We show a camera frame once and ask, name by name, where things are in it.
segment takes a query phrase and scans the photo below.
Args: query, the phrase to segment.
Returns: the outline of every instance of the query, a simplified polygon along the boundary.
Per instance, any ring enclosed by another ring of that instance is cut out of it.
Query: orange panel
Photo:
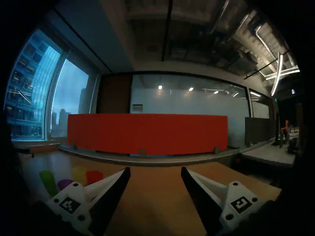
[[[225,150],[226,116],[79,114],[68,116],[68,144],[110,153],[183,155]]]

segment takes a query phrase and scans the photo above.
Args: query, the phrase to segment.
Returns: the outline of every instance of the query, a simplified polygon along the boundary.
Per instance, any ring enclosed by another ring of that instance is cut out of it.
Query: exposed ceiling
[[[165,60],[202,63],[246,76],[288,50],[280,34],[243,0],[172,2]],[[161,60],[169,0],[124,0],[124,6],[138,54]],[[294,64],[288,53],[283,61],[282,69]],[[276,69],[275,61],[261,72]]]

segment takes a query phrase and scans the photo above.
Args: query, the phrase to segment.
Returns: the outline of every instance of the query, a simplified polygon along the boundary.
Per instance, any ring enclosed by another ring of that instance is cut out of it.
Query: wooden table
[[[73,166],[109,176],[125,166],[97,162],[60,151],[42,153],[23,163],[24,176],[39,199],[47,199],[39,172],[50,170],[56,181],[71,178]],[[275,200],[280,189],[238,173],[220,163],[190,165],[189,169],[227,185],[239,181],[264,200]],[[180,166],[131,166],[131,177],[106,235],[201,235],[206,231],[181,179]]]

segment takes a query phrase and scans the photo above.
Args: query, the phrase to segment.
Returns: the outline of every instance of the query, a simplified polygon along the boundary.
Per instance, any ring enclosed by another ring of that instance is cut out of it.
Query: glass
[[[41,30],[37,30],[18,57],[4,104],[13,139],[44,139],[48,90],[61,56],[61,50],[56,47]]]
[[[88,79],[87,73],[65,60],[52,103],[51,137],[67,136],[68,115],[85,113]]]
[[[250,90],[254,118],[273,119],[272,99]]]
[[[134,75],[130,113],[227,116],[228,145],[245,146],[246,92],[229,83],[192,76]]]

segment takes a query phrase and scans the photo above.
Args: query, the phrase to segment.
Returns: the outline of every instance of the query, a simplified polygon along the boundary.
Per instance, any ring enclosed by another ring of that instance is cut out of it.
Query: window frame
[[[91,98],[91,103],[89,104],[89,112],[90,113],[95,113],[96,112],[96,99],[98,93],[96,90],[98,89],[98,86],[100,84],[100,75],[101,75],[101,70],[95,66],[84,54],[82,54],[79,50],[77,50],[68,40],[66,40],[57,30],[54,29],[53,26],[51,26],[47,21],[43,21],[35,27],[35,29],[30,32],[29,36],[27,39],[24,41],[23,47],[20,50],[20,53],[18,54],[12,68],[11,68],[11,73],[10,77],[8,79],[6,91],[9,88],[9,80],[11,79],[13,73],[14,73],[14,68],[16,67],[19,59],[21,52],[26,48],[28,42],[30,39],[33,37],[33,35],[36,33],[37,30],[41,30],[49,39],[50,45],[53,49],[55,49],[57,52],[60,53],[60,58],[57,61],[56,67],[54,69],[53,75],[51,82],[48,86],[48,93],[47,93],[47,98],[44,101],[46,104],[45,106],[45,111],[44,111],[44,116],[43,116],[43,122],[42,122],[42,132],[43,132],[43,139],[18,139],[18,138],[13,138],[11,139],[14,143],[37,143],[37,142],[51,142],[51,141],[59,141],[60,139],[57,138],[51,138],[50,135],[50,123],[51,123],[51,111],[52,111],[52,102],[53,102],[53,97],[58,81],[59,74],[61,72],[62,66],[65,62],[66,59],[70,59],[71,62],[73,62],[75,65],[79,65],[80,69],[83,70],[84,72],[88,72],[88,74],[95,76],[95,83],[92,85],[92,98]],[[3,109],[6,107],[6,96],[4,98],[4,103],[3,103]]]

